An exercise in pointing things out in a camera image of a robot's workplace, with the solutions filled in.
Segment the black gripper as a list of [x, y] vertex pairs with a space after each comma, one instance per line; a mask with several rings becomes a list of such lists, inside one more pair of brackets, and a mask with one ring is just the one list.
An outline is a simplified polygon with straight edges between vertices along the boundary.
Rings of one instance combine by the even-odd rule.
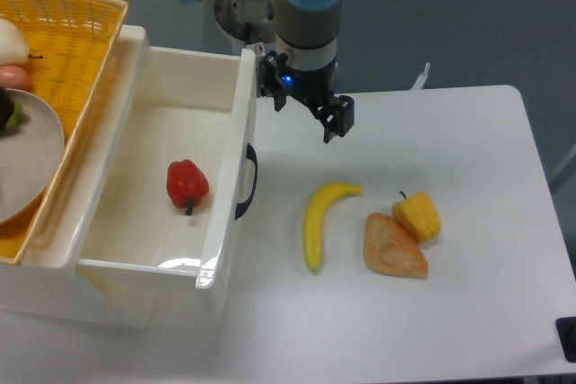
[[305, 105], [324, 128], [323, 142], [343, 138], [355, 124], [355, 101], [347, 95], [334, 95], [337, 61], [303, 70], [288, 65], [288, 55], [272, 50], [259, 61], [259, 89], [263, 97], [274, 99], [274, 110], [286, 105], [288, 96]]

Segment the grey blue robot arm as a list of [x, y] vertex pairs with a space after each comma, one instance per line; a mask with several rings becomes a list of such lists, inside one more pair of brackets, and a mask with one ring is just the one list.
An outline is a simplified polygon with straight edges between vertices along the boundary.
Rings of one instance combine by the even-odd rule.
[[276, 111], [292, 97], [324, 129], [324, 141], [344, 137], [354, 125], [354, 101], [333, 90], [343, 0], [230, 0], [235, 24], [230, 37], [258, 42], [258, 29], [271, 24], [274, 48], [258, 65], [259, 91]]

